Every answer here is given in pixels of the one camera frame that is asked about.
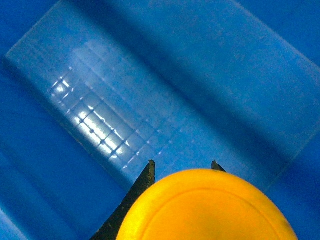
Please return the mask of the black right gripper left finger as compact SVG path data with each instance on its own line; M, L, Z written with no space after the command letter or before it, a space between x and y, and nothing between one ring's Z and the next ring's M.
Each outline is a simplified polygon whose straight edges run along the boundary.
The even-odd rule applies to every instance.
M155 184L156 163L149 160L133 186L130 188L121 204L116 208L107 221L90 238L91 240L116 240L121 225L129 210L137 199Z

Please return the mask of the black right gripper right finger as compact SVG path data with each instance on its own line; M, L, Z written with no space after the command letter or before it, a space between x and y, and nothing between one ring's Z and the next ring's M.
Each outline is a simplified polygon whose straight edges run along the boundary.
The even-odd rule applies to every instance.
M221 171L221 172L226 172L222 166L220 166L215 160L212 161L211 163L211 169L216 170L216 171Z

